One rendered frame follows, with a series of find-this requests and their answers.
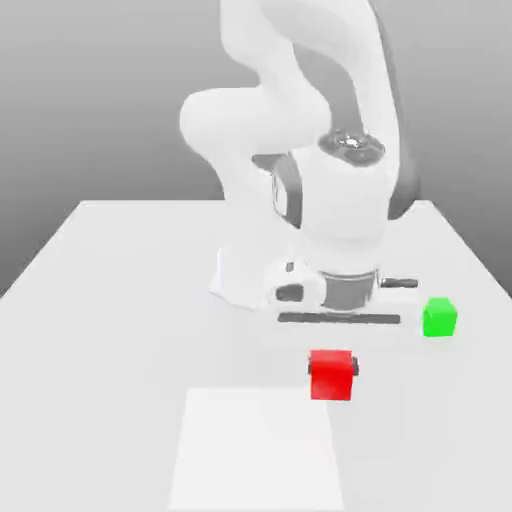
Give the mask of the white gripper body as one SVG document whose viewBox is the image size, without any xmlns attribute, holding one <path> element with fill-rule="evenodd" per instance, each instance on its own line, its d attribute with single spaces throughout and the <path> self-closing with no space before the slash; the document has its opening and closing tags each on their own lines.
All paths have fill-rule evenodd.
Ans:
<svg viewBox="0 0 512 512">
<path fill-rule="evenodd" d="M 336 313 L 336 312 L 299 312 L 284 311 L 277 317 L 276 325 L 391 325 L 402 323 L 399 314 L 385 313 Z"/>
</svg>

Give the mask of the small red cube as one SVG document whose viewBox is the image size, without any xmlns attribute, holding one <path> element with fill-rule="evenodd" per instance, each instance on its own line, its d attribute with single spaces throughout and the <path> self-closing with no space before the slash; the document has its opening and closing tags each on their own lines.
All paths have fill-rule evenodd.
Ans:
<svg viewBox="0 0 512 512">
<path fill-rule="evenodd" d="M 350 401 L 354 377 L 348 350 L 312 350 L 310 397 L 313 400 Z"/>
</svg>

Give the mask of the small green cube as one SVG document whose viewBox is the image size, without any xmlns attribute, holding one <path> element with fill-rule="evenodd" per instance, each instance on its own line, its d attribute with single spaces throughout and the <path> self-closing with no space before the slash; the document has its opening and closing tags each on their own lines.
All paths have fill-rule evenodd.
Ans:
<svg viewBox="0 0 512 512">
<path fill-rule="evenodd" d="M 447 297 L 430 298 L 422 314 L 423 334 L 425 337 L 453 336 L 456 329 L 458 312 Z"/>
</svg>

